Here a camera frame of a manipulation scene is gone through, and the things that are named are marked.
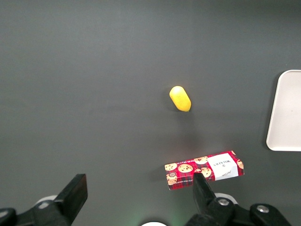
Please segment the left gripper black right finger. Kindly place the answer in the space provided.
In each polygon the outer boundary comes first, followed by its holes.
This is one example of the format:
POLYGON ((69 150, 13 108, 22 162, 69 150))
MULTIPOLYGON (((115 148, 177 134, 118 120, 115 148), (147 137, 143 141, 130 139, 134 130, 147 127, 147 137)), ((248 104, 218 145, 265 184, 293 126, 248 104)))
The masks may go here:
POLYGON ((202 173, 193 175, 193 197, 198 214, 187 222, 189 226, 229 226, 235 205, 226 197, 217 197, 202 173))

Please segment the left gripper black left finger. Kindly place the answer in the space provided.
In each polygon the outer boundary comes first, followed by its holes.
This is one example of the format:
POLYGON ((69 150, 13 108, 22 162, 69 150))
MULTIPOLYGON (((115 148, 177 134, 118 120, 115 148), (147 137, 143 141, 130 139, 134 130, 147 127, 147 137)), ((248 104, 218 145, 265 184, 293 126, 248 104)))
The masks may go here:
POLYGON ((34 226, 70 226, 87 200, 86 174, 77 174, 53 200, 32 209, 34 226))

